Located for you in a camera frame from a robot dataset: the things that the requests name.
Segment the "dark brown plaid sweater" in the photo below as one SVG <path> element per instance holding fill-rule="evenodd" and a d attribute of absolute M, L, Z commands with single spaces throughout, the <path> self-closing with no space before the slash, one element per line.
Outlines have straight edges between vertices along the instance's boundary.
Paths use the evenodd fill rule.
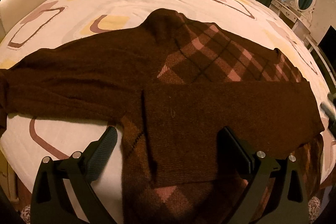
<path fill-rule="evenodd" d="M 219 223 L 246 184 L 220 134 L 299 160 L 319 188 L 323 124 L 310 83 L 279 49 L 158 9 L 138 27 L 40 49 L 1 70 L 11 113 L 123 127 L 125 223 Z"/>

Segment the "patterned floor rug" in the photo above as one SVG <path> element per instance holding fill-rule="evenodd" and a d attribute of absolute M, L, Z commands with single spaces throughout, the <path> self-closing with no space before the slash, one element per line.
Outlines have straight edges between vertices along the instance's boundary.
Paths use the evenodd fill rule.
<path fill-rule="evenodd" d="M 309 211 L 309 224 L 312 224 L 319 216 L 321 209 L 321 201 L 318 197 L 314 196 L 308 202 Z"/>

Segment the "white tv stand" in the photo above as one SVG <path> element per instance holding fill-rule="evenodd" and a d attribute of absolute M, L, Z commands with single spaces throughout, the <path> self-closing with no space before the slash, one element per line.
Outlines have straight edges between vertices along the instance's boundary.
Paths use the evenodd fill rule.
<path fill-rule="evenodd" d="M 331 66 L 331 63 L 327 59 L 326 55 L 323 53 L 323 51 L 318 46 L 317 42 L 313 39 L 313 37 L 310 34 L 306 35 L 304 40 L 310 44 L 309 52 L 312 52 L 312 50 L 316 51 L 317 55 L 319 56 L 324 66 L 326 67 L 326 70 L 329 73 L 330 78 L 333 81 L 333 84 L 335 85 L 335 70 Z"/>

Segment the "black flat television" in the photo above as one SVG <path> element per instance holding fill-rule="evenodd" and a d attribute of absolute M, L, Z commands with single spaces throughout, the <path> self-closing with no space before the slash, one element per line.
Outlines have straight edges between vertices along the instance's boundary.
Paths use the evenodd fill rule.
<path fill-rule="evenodd" d="M 318 44 L 320 50 L 325 54 L 332 66 L 335 66 L 336 59 L 336 30 L 329 26 L 326 34 Z"/>

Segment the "white dressing table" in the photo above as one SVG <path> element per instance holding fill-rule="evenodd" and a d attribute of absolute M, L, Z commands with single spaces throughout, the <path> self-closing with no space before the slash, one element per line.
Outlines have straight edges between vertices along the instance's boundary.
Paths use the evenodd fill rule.
<path fill-rule="evenodd" d="M 300 11 L 294 9 L 291 5 L 281 0 L 271 0 L 269 8 L 274 11 L 300 39 L 303 40 L 310 34 L 310 23 Z"/>

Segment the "white oval vanity mirror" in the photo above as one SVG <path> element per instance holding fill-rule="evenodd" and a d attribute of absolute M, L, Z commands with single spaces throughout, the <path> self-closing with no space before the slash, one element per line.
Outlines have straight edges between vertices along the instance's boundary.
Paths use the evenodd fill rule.
<path fill-rule="evenodd" d="M 289 4 L 307 21 L 311 22 L 315 9 L 315 3 L 316 0 L 292 0 Z"/>

